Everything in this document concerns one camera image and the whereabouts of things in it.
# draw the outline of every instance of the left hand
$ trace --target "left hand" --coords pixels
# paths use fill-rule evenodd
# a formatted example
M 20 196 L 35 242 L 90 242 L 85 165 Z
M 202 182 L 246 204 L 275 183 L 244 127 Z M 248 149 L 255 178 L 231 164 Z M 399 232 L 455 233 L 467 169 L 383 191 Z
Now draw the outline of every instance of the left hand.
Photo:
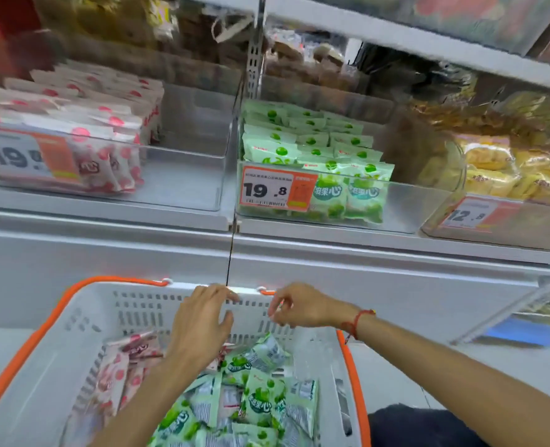
M 166 358 L 194 369 L 194 376 L 203 371 L 219 354 L 234 324 L 230 310 L 219 323 L 219 311 L 226 299 L 239 301 L 240 297 L 221 284 L 196 287 L 175 314 Z

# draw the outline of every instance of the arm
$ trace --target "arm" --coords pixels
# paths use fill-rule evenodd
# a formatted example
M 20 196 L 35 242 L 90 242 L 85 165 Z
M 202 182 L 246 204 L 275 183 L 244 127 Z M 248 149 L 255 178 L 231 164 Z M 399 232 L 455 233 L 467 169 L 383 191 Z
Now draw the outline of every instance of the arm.
M 175 315 L 165 359 L 144 380 L 128 406 L 107 424 L 89 447 L 144 447 L 175 400 L 217 357 L 234 323 L 219 311 L 236 294 L 223 285 L 197 287 Z
M 353 323 L 359 310 L 307 284 L 292 284 L 277 292 L 269 316 L 279 324 L 340 329 L 342 323 Z M 372 315 L 360 317 L 357 334 L 487 444 L 550 446 L 550 397 L 546 394 Z

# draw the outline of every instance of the hand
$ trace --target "hand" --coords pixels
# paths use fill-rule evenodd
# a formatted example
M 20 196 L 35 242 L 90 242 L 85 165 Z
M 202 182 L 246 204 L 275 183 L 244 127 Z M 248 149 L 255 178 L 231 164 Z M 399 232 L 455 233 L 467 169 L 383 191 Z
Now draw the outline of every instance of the hand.
M 277 290 L 268 315 L 273 322 L 292 328 L 332 326 L 341 329 L 341 323 L 353 322 L 359 311 L 357 306 L 331 298 L 312 285 L 294 282 Z
M 219 323 L 219 311 L 226 299 L 239 301 L 240 297 L 225 285 L 212 284 L 199 285 L 183 300 L 175 314 L 167 360 L 185 363 L 196 376 L 217 357 L 234 324 L 230 310 Z

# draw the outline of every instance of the orange price label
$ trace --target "orange price label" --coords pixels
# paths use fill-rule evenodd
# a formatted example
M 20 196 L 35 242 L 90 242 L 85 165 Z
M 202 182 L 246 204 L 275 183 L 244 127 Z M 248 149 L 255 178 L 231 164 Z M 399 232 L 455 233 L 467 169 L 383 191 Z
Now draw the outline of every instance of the orange price label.
M 0 127 L 0 176 L 80 183 L 63 137 L 5 127 Z
M 240 204 L 272 209 L 308 211 L 317 174 L 244 166 Z
M 521 208 L 523 202 L 488 197 L 465 196 L 447 215 L 441 225 L 448 228 L 492 232 Z

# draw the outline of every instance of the shopping basket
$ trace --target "shopping basket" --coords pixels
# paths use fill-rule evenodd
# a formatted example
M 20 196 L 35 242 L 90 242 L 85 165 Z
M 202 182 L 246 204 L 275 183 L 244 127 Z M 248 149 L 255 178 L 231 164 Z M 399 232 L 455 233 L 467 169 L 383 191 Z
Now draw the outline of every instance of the shopping basket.
M 0 447 L 56 447 L 69 414 L 86 404 L 95 387 L 104 341 L 149 328 L 169 334 L 181 301 L 195 287 L 168 279 L 96 277 L 68 289 L 0 375 Z M 221 315 L 227 309 L 234 313 L 229 341 L 248 345 L 271 332 L 293 356 L 282 374 L 320 380 L 315 445 L 369 446 L 364 399 L 341 333 L 280 327 L 266 314 L 270 296 L 231 289 L 241 300 L 227 301 L 222 309 Z M 340 382 L 346 386 L 350 430 L 343 426 Z

